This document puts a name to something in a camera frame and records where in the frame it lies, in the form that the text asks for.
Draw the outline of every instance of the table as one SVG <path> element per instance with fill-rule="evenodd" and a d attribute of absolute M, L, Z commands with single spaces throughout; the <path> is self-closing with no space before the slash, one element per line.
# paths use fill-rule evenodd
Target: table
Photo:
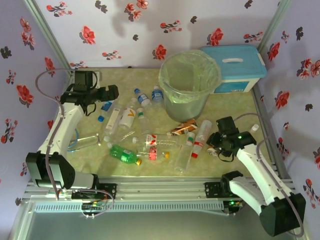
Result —
<path fill-rule="evenodd" d="M 90 68 L 93 71 L 101 71 L 102 81 L 100 85 L 117 85 L 119 90 L 119 103 L 125 106 L 127 102 L 135 97 L 134 89 L 146 93 L 149 97 L 155 85 L 158 84 L 158 68 Z M 232 163 L 222 162 L 216 156 L 211 156 L 206 152 L 208 146 L 205 146 L 198 158 L 191 158 L 189 169 L 186 173 L 180 173 L 174 170 L 175 160 L 179 149 L 170 152 L 170 158 L 162 161 L 143 160 L 140 166 L 135 164 L 125 164 L 120 160 L 109 156 L 109 149 L 103 139 L 103 123 L 97 120 L 99 109 L 102 102 L 97 104 L 97 110 L 90 116 L 84 116 L 77 125 L 80 138 L 82 136 L 100 134 L 101 146 L 94 145 L 80 149 L 76 152 L 68 153 L 67 160 L 76 171 L 84 173 L 98 174 L 99 177 L 109 176 L 148 176 L 148 177 L 214 177 L 219 178 L 222 174 L 231 171 L 240 171 L 245 177 L 251 177 L 245 166 L 235 157 Z M 197 119 L 200 126 L 204 119 L 212 121 L 211 133 L 218 130 L 216 120 L 228 116 L 233 118 L 244 113 L 256 113 L 255 104 L 251 92 L 246 93 L 227 93 L 211 94 L 204 107 L 202 115 Z M 175 128 L 179 123 L 172 120 L 164 109 L 156 110 L 154 108 L 147 110 L 145 114 L 151 120 L 154 126 L 154 133 L 165 134 Z M 245 116 L 236 121 L 236 126 L 240 132 L 249 131 L 254 124 L 259 124 L 256 116 Z M 131 131 L 135 131 L 134 136 L 140 133 L 139 123 L 134 120 Z M 118 135 L 123 135 L 124 130 L 117 131 Z M 257 143 L 264 136 L 261 128 L 254 132 L 253 137 Z M 133 145 L 126 144 L 131 150 L 135 150 Z M 261 147 L 261 152 L 267 161 L 270 161 L 265 144 Z"/>

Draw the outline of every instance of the cable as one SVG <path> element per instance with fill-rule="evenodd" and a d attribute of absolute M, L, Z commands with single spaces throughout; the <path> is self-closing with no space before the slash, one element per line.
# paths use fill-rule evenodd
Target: cable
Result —
<path fill-rule="evenodd" d="M 254 115 L 257 116 L 260 120 L 262 120 L 266 125 L 267 125 L 267 133 L 269 133 L 270 131 L 270 126 L 269 123 L 267 122 L 266 119 L 264 119 L 261 115 L 254 113 L 254 112 L 249 112 L 249 113 L 244 113 L 238 117 L 236 117 L 233 121 L 235 122 L 236 120 L 247 116 L 247 115 Z M 261 165 L 263 166 L 263 168 L 265 169 L 265 171 L 269 174 L 269 176 L 272 178 L 274 184 L 276 185 L 276 187 L 279 189 L 279 191 L 283 194 L 283 196 L 285 197 L 285 199 L 288 201 L 290 207 L 292 208 L 292 211 L 296 217 L 296 219 L 299 222 L 299 226 L 300 226 L 300 233 L 299 234 L 294 234 L 292 232 L 287 231 L 287 233 L 293 237 L 296 238 L 301 238 L 304 234 L 305 234 L 305 229 L 304 229 L 304 224 L 301 220 L 301 217 L 299 216 L 299 213 L 295 207 L 295 205 L 293 204 L 293 202 L 291 201 L 291 199 L 289 198 L 289 196 L 286 194 L 286 192 L 282 189 L 282 187 L 280 186 L 280 184 L 278 183 L 277 179 L 274 177 L 274 175 L 269 171 L 268 167 L 265 165 L 265 163 L 262 161 L 261 156 L 260 156 L 260 146 L 266 142 L 269 139 L 269 134 L 267 134 L 267 136 L 265 137 L 265 139 L 263 139 L 262 141 L 260 141 L 257 146 L 256 146 L 256 155 L 258 157 L 259 162 L 261 163 Z"/>
<path fill-rule="evenodd" d="M 93 218 L 95 218 L 95 217 L 97 217 L 97 216 L 99 216 L 99 215 L 101 215 L 101 214 L 104 214 L 105 212 L 109 211 L 109 210 L 115 205 L 115 198 L 114 198 L 114 196 L 112 196 L 111 193 L 109 193 L 109 192 L 107 192 L 107 191 L 105 191 L 105 190 L 80 188 L 80 189 L 77 189 L 76 191 L 81 192 L 81 193 L 87 193 L 87 192 L 89 192 L 89 193 L 94 192 L 94 193 L 95 193 L 95 192 L 99 192 L 99 193 L 105 194 L 105 195 L 106 195 L 106 201 L 105 201 L 105 205 L 104 205 L 103 207 L 105 207 L 105 206 L 107 205 L 108 196 L 112 199 L 112 204 L 111 204 L 108 208 L 106 208 L 105 210 L 103 210 L 103 211 L 101 211 L 101 212 L 95 213 L 95 214 L 92 213 L 91 216 L 88 215 L 88 214 L 85 215 L 84 212 L 81 211 L 81 213 L 82 213 L 86 218 L 91 218 L 91 219 L 93 219 Z"/>
<path fill-rule="evenodd" d="M 51 145 L 52 145 L 52 142 L 54 141 L 54 137 L 56 136 L 57 134 L 57 131 L 65 117 L 65 108 L 64 106 L 61 104 L 60 101 L 58 101 L 55 97 L 51 97 L 49 95 L 47 95 L 46 93 L 44 93 L 43 91 L 41 91 L 41 89 L 39 88 L 39 78 L 46 74 L 46 73 L 50 73 L 50 72 L 55 72 L 55 71 L 75 71 L 74 69 L 69 69 L 69 68 L 56 68 L 56 69 L 51 69 L 51 70 L 47 70 L 47 71 L 44 71 L 42 73 L 40 73 L 36 78 L 35 78 L 35 87 L 36 89 L 45 97 L 47 97 L 48 99 L 51 99 L 52 101 L 55 101 L 56 103 L 59 104 L 59 107 L 60 107 L 60 111 L 61 111 L 61 116 L 60 116 L 60 119 L 56 125 L 56 127 L 54 128 L 53 132 L 52 132 L 52 135 L 50 136 L 49 138 L 49 142 L 48 142 L 48 145 L 46 147 L 46 151 L 45 151 L 45 169 L 48 173 L 48 177 L 50 179 L 50 182 L 52 184 L 52 187 L 53 187 L 53 190 L 54 190 L 54 193 L 55 193 L 55 199 L 58 201 L 59 200 L 59 192 L 57 190 L 57 185 L 56 185 L 56 182 L 55 182 L 55 179 L 54 179 L 54 176 L 52 174 L 52 171 L 51 171 L 51 168 L 50 168 L 50 165 L 49 165 L 49 153 L 50 153 L 50 149 L 51 149 Z"/>

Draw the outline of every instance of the blue bottle cap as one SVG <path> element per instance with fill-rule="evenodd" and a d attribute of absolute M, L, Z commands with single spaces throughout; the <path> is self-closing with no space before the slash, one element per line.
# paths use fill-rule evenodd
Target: blue bottle cap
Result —
<path fill-rule="evenodd" d="M 99 121 L 99 122 L 103 122 L 104 120 L 105 120 L 105 118 L 104 118 L 103 116 L 99 116 L 99 117 L 98 117 L 98 121 Z"/>

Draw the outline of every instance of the trash bin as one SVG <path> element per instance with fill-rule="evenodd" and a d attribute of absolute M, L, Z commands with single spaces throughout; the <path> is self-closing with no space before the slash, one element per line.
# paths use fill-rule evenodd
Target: trash bin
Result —
<path fill-rule="evenodd" d="M 198 118 L 209 94 L 220 84 L 220 67 L 201 50 L 172 55 L 159 72 L 165 110 L 170 118 L 181 123 Z"/>

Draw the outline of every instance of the bottle label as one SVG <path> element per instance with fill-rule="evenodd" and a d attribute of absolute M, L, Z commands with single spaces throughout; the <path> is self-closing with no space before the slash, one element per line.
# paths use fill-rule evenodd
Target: bottle label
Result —
<path fill-rule="evenodd" d="M 123 153 L 122 153 L 122 155 L 121 155 L 121 161 L 122 162 L 127 162 L 128 161 L 128 159 L 129 159 L 129 157 L 130 157 L 130 154 L 131 154 L 131 151 L 129 151 L 129 150 L 123 150 Z"/>
<path fill-rule="evenodd" d="M 140 96 L 138 96 L 138 101 L 141 104 L 143 100 L 147 99 L 147 95 L 145 94 L 141 94 Z"/>
<path fill-rule="evenodd" d="M 186 140 L 186 143 L 194 144 L 194 138 L 189 136 L 188 139 Z"/>
<path fill-rule="evenodd" d="M 104 111 L 108 111 L 108 109 L 110 108 L 110 106 L 112 105 L 112 102 L 107 101 L 103 104 L 103 106 L 101 107 L 102 110 Z"/>
<path fill-rule="evenodd" d="M 164 94 L 162 93 L 162 91 L 160 89 L 154 90 L 151 95 L 152 95 L 152 99 L 154 99 L 155 97 L 164 98 Z"/>
<path fill-rule="evenodd" d="M 194 145 L 199 145 L 200 147 L 204 147 L 204 144 L 203 143 L 201 143 L 201 142 L 198 142 L 198 141 L 195 141 L 194 142 Z"/>
<path fill-rule="evenodd" d="M 121 117 L 121 120 L 119 122 L 119 125 L 126 125 L 129 128 L 132 126 L 132 123 L 134 122 L 136 116 L 136 111 L 132 108 L 125 108 Z"/>
<path fill-rule="evenodd" d="M 155 134 L 147 134 L 145 139 L 145 146 L 147 148 L 153 147 L 157 145 L 157 135 Z"/>
<path fill-rule="evenodd" d="M 157 148 L 155 146 L 150 147 L 149 150 L 149 160 L 157 159 Z"/>
<path fill-rule="evenodd" d="M 112 130 L 113 129 L 113 127 L 114 127 L 114 125 L 115 125 L 115 123 L 117 121 L 117 117 L 118 117 L 119 113 L 120 113 L 120 108 L 113 109 L 111 117 L 110 117 L 110 119 L 109 119 L 109 121 L 108 121 L 108 123 L 107 123 L 107 125 L 105 127 L 106 129 L 108 129 L 108 130 Z"/>

